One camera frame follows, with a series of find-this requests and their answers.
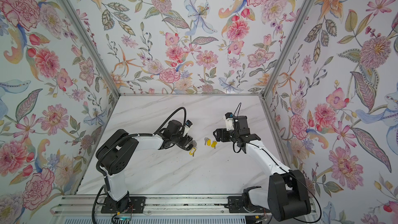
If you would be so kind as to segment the steel key holder plate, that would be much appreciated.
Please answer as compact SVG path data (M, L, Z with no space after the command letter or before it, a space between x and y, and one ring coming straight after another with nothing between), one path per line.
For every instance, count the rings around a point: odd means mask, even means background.
M188 146L189 150L192 150L193 148L196 148L196 147L197 147L197 142L195 140L192 140Z

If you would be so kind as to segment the large yellow key tag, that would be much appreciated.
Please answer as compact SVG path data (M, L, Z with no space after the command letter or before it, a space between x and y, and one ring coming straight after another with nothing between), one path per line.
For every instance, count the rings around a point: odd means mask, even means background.
M190 154L191 156L194 157L194 154L195 154L196 151L197 151L197 148L194 147L194 148L192 148L192 149L190 150L189 154Z

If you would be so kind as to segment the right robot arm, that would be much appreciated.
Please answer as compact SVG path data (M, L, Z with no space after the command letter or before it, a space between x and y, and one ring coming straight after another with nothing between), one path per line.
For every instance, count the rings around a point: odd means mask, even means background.
M305 177L279 161L263 144L260 137L250 132L246 116L226 113L226 127L216 129L217 142L232 142L248 155L268 176L268 187L253 186L243 190L241 198L245 210L267 209L281 222L310 214L312 208Z

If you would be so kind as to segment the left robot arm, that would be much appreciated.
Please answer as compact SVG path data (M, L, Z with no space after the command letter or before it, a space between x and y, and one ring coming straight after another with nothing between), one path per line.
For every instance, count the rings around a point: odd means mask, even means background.
M96 169L105 180L106 194L119 202L129 195L125 183L124 169L136 151L165 150L177 146L190 151L194 140L188 135L192 122L180 123L171 120L158 133L129 134L123 129L116 131L96 152Z

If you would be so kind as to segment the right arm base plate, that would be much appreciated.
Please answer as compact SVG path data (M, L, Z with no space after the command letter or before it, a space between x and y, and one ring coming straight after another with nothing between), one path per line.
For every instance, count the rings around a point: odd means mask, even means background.
M227 208L233 214L268 214L270 211L264 207L254 206L242 196L227 197Z

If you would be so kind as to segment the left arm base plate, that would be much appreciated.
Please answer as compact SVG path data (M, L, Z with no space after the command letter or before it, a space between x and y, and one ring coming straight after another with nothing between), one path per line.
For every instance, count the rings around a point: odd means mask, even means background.
M120 201L115 201L111 197L106 197L101 208L102 214L142 214L144 212L146 197L125 196Z

